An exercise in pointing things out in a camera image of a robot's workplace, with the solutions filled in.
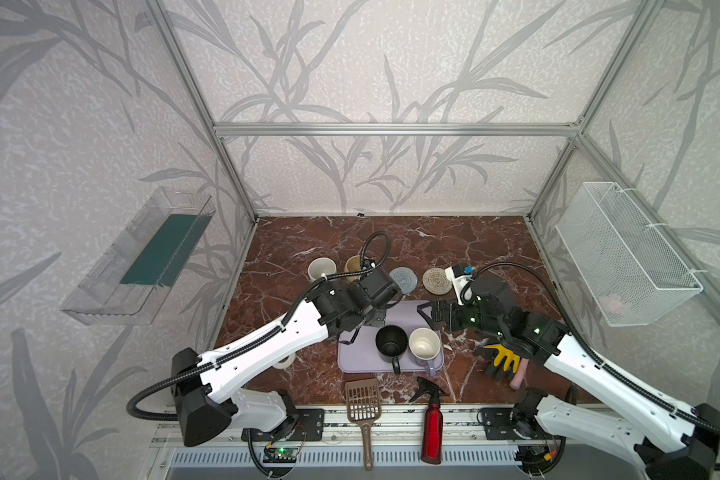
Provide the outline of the white and lilac mug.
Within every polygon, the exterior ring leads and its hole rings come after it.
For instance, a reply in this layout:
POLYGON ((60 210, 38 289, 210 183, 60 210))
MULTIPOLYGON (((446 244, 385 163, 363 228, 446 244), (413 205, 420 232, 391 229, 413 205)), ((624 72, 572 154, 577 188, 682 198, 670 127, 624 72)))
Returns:
POLYGON ((411 332, 408 346, 416 364, 429 377, 434 377, 437 373, 436 359, 442 347, 440 334, 430 328, 417 328, 411 332))

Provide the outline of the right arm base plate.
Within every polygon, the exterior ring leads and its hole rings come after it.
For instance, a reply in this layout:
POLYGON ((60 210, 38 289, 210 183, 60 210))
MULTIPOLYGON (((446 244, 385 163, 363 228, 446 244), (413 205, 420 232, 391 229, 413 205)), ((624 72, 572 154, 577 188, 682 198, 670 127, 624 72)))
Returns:
POLYGON ((478 410, 477 421, 487 440, 563 442, 562 436, 544 431, 536 419, 525 413, 516 413, 513 407, 484 407, 478 410))

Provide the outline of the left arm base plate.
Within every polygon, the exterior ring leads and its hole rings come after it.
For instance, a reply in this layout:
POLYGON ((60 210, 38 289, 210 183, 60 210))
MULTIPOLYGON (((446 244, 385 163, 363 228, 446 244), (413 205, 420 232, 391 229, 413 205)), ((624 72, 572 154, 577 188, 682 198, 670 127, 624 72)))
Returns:
POLYGON ((305 441, 318 442, 323 438, 325 413, 322 408, 299 408, 295 415, 286 420, 271 432, 257 429, 243 429, 243 442, 305 441))

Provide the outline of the black mug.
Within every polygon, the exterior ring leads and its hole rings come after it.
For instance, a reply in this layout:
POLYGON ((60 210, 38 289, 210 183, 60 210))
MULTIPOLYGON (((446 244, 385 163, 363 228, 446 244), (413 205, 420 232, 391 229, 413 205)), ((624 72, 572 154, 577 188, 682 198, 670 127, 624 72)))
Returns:
POLYGON ((399 326, 386 325, 376 333, 375 346, 381 358, 392 365, 394 374, 400 375, 400 359, 408 349, 407 333, 399 326))

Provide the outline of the beige ceramic mug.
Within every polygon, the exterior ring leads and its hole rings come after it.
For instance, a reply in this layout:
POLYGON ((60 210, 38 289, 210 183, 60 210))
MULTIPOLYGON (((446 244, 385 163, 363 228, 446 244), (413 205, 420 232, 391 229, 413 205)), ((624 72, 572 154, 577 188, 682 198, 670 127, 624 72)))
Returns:
POLYGON ((345 277, 344 280, 348 284, 352 284, 356 282, 360 276, 357 275, 357 272, 360 272, 363 269, 362 261, 359 255, 354 255, 350 257, 346 262, 344 266, 344 272, 345 273, 351 273, 354 272, 354 275, 345 277))

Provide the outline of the blue grey woven coaster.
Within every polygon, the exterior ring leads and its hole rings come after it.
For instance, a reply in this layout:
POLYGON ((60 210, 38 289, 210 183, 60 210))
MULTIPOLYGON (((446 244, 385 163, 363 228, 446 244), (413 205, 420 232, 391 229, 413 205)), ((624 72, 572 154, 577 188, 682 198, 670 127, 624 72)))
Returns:
POLYGON ((390 277, 398 285, 403 295, 410 295, 418 285, 416 273, 408 267, 397 267, 390 272, 390 277))

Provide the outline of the white speckled mug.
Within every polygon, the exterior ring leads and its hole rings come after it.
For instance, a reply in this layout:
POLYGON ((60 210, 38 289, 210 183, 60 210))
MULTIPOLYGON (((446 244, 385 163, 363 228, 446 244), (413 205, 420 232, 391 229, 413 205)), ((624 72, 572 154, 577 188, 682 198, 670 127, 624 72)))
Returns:
POLYGON ((311 282, 333 275, 336 272, 336 263, 328 257, 319 257, 312 260, 307 268, 307 274, 311 282))

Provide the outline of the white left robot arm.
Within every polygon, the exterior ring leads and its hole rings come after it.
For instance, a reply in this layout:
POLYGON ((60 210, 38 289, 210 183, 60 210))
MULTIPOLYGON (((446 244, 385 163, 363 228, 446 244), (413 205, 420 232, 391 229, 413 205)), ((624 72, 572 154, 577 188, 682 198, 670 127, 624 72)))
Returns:
POLYGON ((400 287, 382 266, 392 246, 385 231, 381 257, 362 261, 353 273, 314 280, 286 313, 225 346, 196 353, 186 348, 172 359, 171 377, 136 393, 127 413, 136 419, 178 423, 187 447, 202 445, 235 425, 278 437, 289 434, 298 411, 284 392, 248 391, 246 385, 282 359, 383 317, 402 297, 400 287))

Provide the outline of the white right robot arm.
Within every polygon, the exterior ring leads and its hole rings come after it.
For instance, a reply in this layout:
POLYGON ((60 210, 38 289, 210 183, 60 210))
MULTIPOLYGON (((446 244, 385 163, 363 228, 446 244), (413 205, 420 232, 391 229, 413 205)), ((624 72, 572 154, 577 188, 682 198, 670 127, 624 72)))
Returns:
POLYGON ((568 320, 527 312, 510 286, 457 264, 443 276, 456 297, 436 301, 428 320, 450 331, 487 336, 487 371, 511 378, 527 360, 566 378, 607 405, 611 415, 579 408, 543 391, 529 391, 515 405, 513 428, 529 437, 542 431, 571 438, 619 457, 648 479, 709 479, 720 473, 720 411, 691 406, 639 380, 601 356, 568 320))

